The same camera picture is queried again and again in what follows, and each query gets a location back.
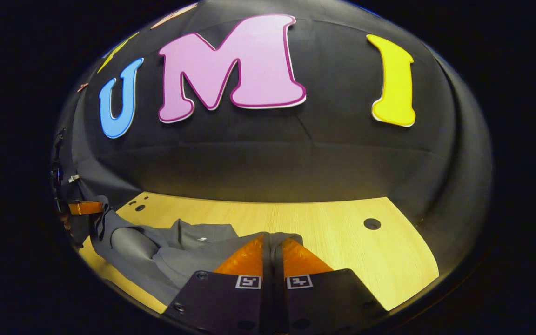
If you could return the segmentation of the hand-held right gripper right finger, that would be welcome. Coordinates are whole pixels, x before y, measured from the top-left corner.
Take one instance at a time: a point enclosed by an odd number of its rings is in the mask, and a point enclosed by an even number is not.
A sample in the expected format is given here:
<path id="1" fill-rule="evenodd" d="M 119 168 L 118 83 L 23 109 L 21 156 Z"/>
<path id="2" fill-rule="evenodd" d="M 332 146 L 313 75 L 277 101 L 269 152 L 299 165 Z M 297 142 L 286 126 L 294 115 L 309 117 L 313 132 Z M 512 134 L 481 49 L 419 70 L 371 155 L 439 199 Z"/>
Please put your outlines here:
<path id="1" fill-rule="evenodd" d="M 276 252 L 275 325 L 286 335 L 355 335 L 388 312 L 351 269 L 335 270 L 299 241 Z"/>

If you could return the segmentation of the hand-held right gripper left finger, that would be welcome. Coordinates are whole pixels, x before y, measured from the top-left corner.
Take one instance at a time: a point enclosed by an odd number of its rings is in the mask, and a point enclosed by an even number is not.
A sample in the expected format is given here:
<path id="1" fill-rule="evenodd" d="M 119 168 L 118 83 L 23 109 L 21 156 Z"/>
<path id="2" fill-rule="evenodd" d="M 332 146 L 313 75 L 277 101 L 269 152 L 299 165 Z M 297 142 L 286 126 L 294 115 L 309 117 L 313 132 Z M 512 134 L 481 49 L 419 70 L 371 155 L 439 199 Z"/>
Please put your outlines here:
<path id="1" fill-rule="evenodd" d="M 196 271 L 164 318 L 199 335 L 261 335 L 268 302 L 264 234 L 252 238 L 214 271 Z"/>

